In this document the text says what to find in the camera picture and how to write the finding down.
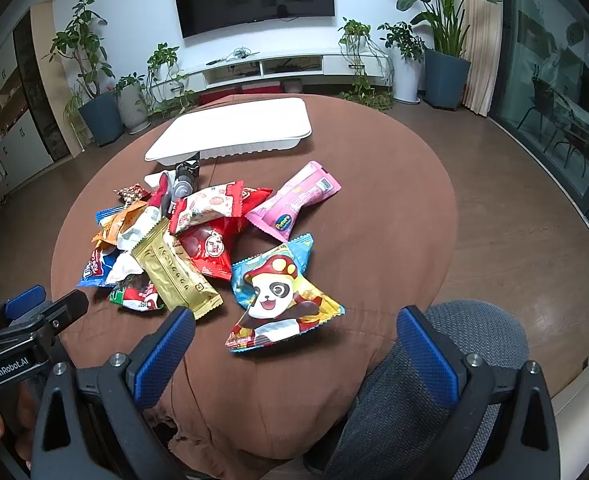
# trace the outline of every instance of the panda's red hat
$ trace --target panda's red hat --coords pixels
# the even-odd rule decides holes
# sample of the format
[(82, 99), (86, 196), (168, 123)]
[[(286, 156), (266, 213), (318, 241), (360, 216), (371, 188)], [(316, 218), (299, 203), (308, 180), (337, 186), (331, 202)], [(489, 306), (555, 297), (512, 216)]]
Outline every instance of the panda's red hat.
[(252, 283), (252, 278), (259, 274), (280, 274), (295, 279), (298, 275), (298, 271), (296, 264), (290, 256), (286, 256), (285, 254), (275, 254), (274, 256), (270, 256), (261, 267), (258, 267), (258, 269), (252, 269), (246, 272), (243, 279), (248, 283)]

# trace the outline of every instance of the brown tablecloth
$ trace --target brown tablecloth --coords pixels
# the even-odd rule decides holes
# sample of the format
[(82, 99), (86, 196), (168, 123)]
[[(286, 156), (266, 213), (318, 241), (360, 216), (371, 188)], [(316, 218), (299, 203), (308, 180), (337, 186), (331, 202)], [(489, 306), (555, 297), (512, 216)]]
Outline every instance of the brown tablecloth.
[[(452, 258), (454, 194), (445, 169), (423, 140), (364, 106), (301, 97), (313, 129), (308, 139), (293, 150), (207, 161), (199, 185), (243, 179), (247, 186), (276, 190), (309, 160), (319, 161), (342, 189), (304, 209), (292, 237), (312, 233), (306, 277), (343, 304), (345, 315), (272, 348), (231, 354), (224, 343), (242, 309), (229, 286), (213, 280), (224, 303), (197, 322), (194, 341), (156, 415), (170, 416), (178, 426), (171, 450), (217, 478), (259, 478), (279, 461), (305, 452), (339, 421), (363, 378), (391, 348), (399, 309), (428, 307)], [(54, 298), (79, 281), (97, 232), (95, 212), (118, 203), (113, 190), (143, 183), (146, 174), (158, 171), (143, 156), (167, 127), (155, 128), (118, 153), (79, 195), (52, 258)], [(277, 243), (251, 226), (233, 261)], [(62, 335), (78, 367), (131, 351), (162, 321), (120, 312), (102, 299), (101, 290), (84, 290), (88, 313)]]

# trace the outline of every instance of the beige curtain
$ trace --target beige curtain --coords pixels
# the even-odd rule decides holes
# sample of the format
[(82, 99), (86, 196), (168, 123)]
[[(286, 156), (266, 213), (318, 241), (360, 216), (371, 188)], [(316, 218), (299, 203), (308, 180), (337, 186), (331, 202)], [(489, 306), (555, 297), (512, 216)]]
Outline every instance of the beige curtain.
[(487, 116), (497, 79), (501, 51), (503, 3), (465, 0), (465, 21), (470, 24), (463, 57), (471, 62), (463, 105)]

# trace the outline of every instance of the panda face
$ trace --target panda face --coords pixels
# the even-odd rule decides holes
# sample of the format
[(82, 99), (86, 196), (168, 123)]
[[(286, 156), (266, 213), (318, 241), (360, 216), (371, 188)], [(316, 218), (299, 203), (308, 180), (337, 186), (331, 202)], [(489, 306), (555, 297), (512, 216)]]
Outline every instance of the panda face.
[(248, 314), (257, 319), (271, 319), (284, 313), (292, 304), (292, 280), (280, 274), (259, 274), (252, 278), (255, 301)]

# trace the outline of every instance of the blue textured pad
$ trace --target blue textured pad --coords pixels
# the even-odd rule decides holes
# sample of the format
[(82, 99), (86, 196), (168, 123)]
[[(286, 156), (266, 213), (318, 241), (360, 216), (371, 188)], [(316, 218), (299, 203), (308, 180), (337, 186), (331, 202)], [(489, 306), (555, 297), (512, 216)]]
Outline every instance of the blue textured pad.
[(163, 336), (134, 380), (134, 405), (139, 410), (153, 407), (183, 359), (194, 337), (194, 315), (186, 309)]
[(41, 285), (35, 285), (27, 291), (19, 294), (16, 298), (8, 300), (3, 313), (8, 319), (18, 319), (28, 310), (32, 310), (34, 307), (39, 306), (45, 300), (46, 290)]
[(433, 402), (441, 408), (452, 409), (459, 402), (456, 375), (407, 308), (397, 317), (397, 336)]

